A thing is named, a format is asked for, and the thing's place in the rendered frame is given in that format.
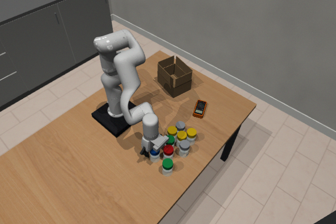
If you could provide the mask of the red bottle cap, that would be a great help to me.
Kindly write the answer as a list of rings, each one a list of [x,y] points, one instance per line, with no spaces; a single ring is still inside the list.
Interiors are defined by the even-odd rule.
[[[170,158],[171,160],[173,160],[173,152],[174,152],[174,148],[172,145],[166,145],[163,148],[163,160],[166,158]]]

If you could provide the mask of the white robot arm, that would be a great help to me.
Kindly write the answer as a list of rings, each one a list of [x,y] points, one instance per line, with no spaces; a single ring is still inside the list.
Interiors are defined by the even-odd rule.
[[[158,152],[169,141],[169,137],[159,134],[159,119],[152,106],[143,102],[130,110],[128,107],[130,98],[141,84],[136,70],[146,60],[141,46],[127,29],[96,37],[93,43],[104,72],[101,82],[108,99],[108,114],[114,118],[124,116],[129,125],[142,121],[144,138],[155,144],[153,150]],[[128,50],[121,50],[127,47]]]

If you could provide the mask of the orange digital multimeter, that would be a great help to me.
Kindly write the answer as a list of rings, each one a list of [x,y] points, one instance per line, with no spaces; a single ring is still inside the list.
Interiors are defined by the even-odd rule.
[[[193,116],[202,119],[204,112],[205,112],[206,105],[207,105],[206,101],[198,100],[196,103],[194,112],[193,112]]]

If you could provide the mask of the grey-capped bottle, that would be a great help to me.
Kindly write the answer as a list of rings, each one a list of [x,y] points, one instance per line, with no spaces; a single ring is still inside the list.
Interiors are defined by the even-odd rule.
[[[182,121],[178,121],[178,122],[176,123],[176,128],[177,128],[177,133],[178,133],[179,131],[185,131],[185,123],[182,122]]]
[[[182,158],[186,158],[189,154],[189,147],[190,143],[188,140],[182,140],[180,142],[180,148],[179,148],[179,156]]]

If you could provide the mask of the brown cardboard box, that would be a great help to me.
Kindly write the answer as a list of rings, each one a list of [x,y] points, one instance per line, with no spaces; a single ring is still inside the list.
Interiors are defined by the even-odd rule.
[[[167,58],[157,67],[158,82],[174,98],[191,89],[192,69],[179,57]]]

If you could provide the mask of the yellow-capped bottle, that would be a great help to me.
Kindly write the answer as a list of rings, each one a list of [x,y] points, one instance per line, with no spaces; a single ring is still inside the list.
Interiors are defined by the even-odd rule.
[[[182,140],[186,140],[186,138],[187,138],[187,134],[186,134],[186,132],[185,132],[185,131],[179,131],[179,132],[177,133],[176,146],[177,146],[178,148],[180,148],[180,142],[181,142]]]
[[[176,142],[177,139],[177,128],[174,126],[170,126],[167,130],[167,135],[172,135],[175,138],[174,143]]]
[[[190,146],[191,146],[191,145],[194,145],[194,143],[195,143],[195,139],[196,139],[196,129],[194,129],[194,128],[189,128],[189,129],[187,130],[187,138],[186,138],[186,140],[189,141]]]

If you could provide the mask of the white bottle with blue cap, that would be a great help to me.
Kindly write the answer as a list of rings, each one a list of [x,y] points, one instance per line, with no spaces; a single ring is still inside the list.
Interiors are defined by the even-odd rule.
[[[160,160],[160,150],[155,152],[153,149],[150,150],[150,160],[153,163],[157,163]]]

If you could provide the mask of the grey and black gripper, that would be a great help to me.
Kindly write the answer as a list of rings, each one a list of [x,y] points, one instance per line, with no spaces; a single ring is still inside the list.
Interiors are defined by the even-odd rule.
[[[141,147],[142,147],[142,150],[140,152],[141,155],[145,155],[145,157],[148,157],[149,158],[149,151],[153,148],[154,144],[145,139],[144,136],[142,137],[142,141],[141,141]]]

